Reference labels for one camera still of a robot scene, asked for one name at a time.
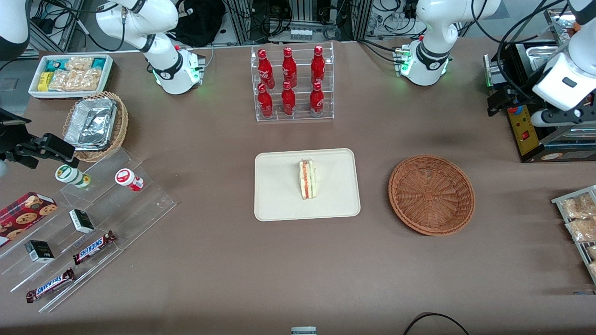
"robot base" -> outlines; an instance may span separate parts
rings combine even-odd
[[[393,59],[395,61],[403,61],[403,64],[395,64],[395,71],[397,76],[403,76],[408,78],[411,82],[420,86],[430,86],[437,81],[445,73],[447,69],[446,60],[443,66],[437,67],[436,70],[427,69],[416,56],[416,47],[420,41],[413,41],[410,44],[402,45],[400,53],[393,53]]]
[[[179,50],[178,52],[182,55],[182,67],[172,79],[161,79],[155,74],[155,71],[153,72],[157,83],[170,94],[182,94],[203,83],[205,58],[199,59],[197,54],[187,50]]]

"empty wicker basket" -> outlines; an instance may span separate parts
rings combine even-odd
[[[104,156],[108,155],[108,153],[121,147],[122,143],[124,142],[124,137],[126,137],[126,127],[128,126],[128,111],[126,110],[126,106],[124,106],[124,103],[116,94],[113,94],[111,92],[102,92],[99,94],[90,95],[88,97],[83,98],[83,100],[93,100],[100,98],[114,99],[118,103],[118,111],[116,112],[116,120],[114,121],[114,130],[112,131],[111,144],[108,147],[108,149],[104,151],[74,152],[75,157],[88,163],[95,163],[102,159]],[[69,128],[70,118],[72,117],[74,110],[75,107],[73,106],[73,108],[70,109],[69,115],[66,117],[66,122],[64,123],[64,127],[62,128],[63,138],[66,136],[66,130],[68,130]]]
[[[399,163],[389,179],[389,200],[399,218],[426,235],[459,231],[474,213],[474,190],[455,164],[419,155]]]

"snack tray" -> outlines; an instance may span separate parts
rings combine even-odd
[[[144,180],[145,185],[140,191],[134,192],[116,184],[114,176],[121,168],[133,170]],[[81,189],[66,185],[53,195],[58,210],[37,223],[38,227],[20,234],[16,240],[0,249],[0,280],[10,285],[11,292],[22,297],[23,304],[26,304],[28,291],[73,268],[76,277],[74,282],[63,284],[38,301],[28,304],[39,312],[50,312],[56,308],[176,206],[147,175],[141,167],[141,161],[123,148],[114,150],[85,173],[91,176],[88,187]],[[84,234],[75,230],[69,216],[74,208],[87,212],[95,227],[93,233]],[[72,256],[109,230],[116,236],[116,241],[75,265]],[[32,262],[24,247],[29,240],[46,241],[55,259],[46,264]]]
[[[594,186],[590,186],[590,187],[586,187],[583,188],[579,191],[575,191],[569,194],[566,194],[562,197],[558,197],[555,199],[552,199],[551,202],[557,205],[557,208],[559,210],[559,212],[561,213],[561,216],[563,217],[563,220],[565,221],[565,227],[567,228],[567,230],[569,231],[569,233],[572,235],[572,240],[575,243],[575,246],[578,248],[579,250],[579,254],[582,256],[582,260],[583,263],[586,265],[586,269],[588,270],[588,273],[590,274],[590,277],[592,277],[592,282],[594,282],[594,284],[596,284],[596,276],[592,273],[592,271],[589,270],[588,268],[588,264],[590,264],[591,262],[595,261],[592,257],[590,257],[590,254],[588,253],[588,248],[595,245],[596,242],[592,241],[592,242],[577,242],[573,239],[573,233],[571,232],[571,230],[569,229],[569,223],[572,221],[569,217],[567,217],[567,213],[565,212],[565,210],[563,210],[563,207],[561,205],[561,202],[565,199],[569,199],[569,198],[574,198],[577,197],[581,194],[584,193],[588,193],[590,195],[590,197],[592,198],[592,201],[594,201],[594,203],[596,204],[596,185]]]
[[[97,89],[94,91],[72,91],[72,92],[38,91],[39,78],[41,77],[41,74],[44,72],[48,61],[62,60],[62,59],[70,58],[70,57],[105,58],[105,64],[104,64],[103,69],[101,69],[101,77],[100,77],[99,84],[97,84]],[[82,97],[86,97],[87,95],[102,93],[105,88],[105,85],[108,82],[108,77],[110,76],[110,70],[111,70],[113,63],[114,63],[114,61],[112,60],[112,58],[106,54],[60,54],[60,55],[43,56],[39,60],[38,68],[37,68],[37,70],[35,70],[35,74],[33,75],[33,79],[31,80],[31,85],[29,85],[29,94],[32,97],[37,98],[37,99],[50,100],[50,99],[82,98]]]

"coca-cola bottle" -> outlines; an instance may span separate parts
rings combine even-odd
[[[267,59],[267,52],[264,49],[260,49],[257,55],[259,56],[259,76],[261,82],[267,85],[267,88],[273,89],[275,87],[275,79],[273,79],[271,62]]]
[[[267,87],[265,87],[264,83],[259,83],[257,89],[259,90],[257,100],[259,100],[261,114],[264,118],[270,119],[273,117],[273,100],[271,100],[271,95],[267,92]]]
[[[281,65],[284,71],[284,80],[290,82],[292,87],[298,85],[298,74],[296,70],[296,60],[292,56],[292,48],[284,48],[284,62]]]
[[[323,47],[315,46],[315,56],[311,63],[311,82],[314,84],[325,79],[325,59],[323,58]]]
[[[311,115],[320,117],[323,114],[323,99],[325,95],[321,91],[321,82],[317,81],[312,85],[311,92]]]
[[[296,111],[296,94],[288,80],[284,82],[284,91],[281,93],[281,101],[284,103],[284,113],[287,116],[294,115]]]

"table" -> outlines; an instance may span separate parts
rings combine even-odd
[[[130,114],[124,146],[179,204],[49,314],[0,281],[0,333],[401,334],[433,311],[474,334],[593,334],[596,297],[571,295],[591,280],[550,199],[593,184],[594,164],[519,163],[505,116],[486,114],[482,55],[496,45],[458,41],[431,87],[396,78],[356,43],[335,48],[336,118],[299,125],[256,123],[250,48],[217,49],[204,85],[181,96],[153,82],[141,54],[113,54],[110,89]],[[72,103],[31,99],[29,131],[60,134]],[[254,218],[259,153],[342,147],[356,157],[358,216]],[[422,236],[393,213],[389,175],[415,154],[470,178],[476,212],[457,234]],[[11,165],[0,206],[54,194],[57,166]],[[459,331],[425,319],[410,332],[435,333]]]

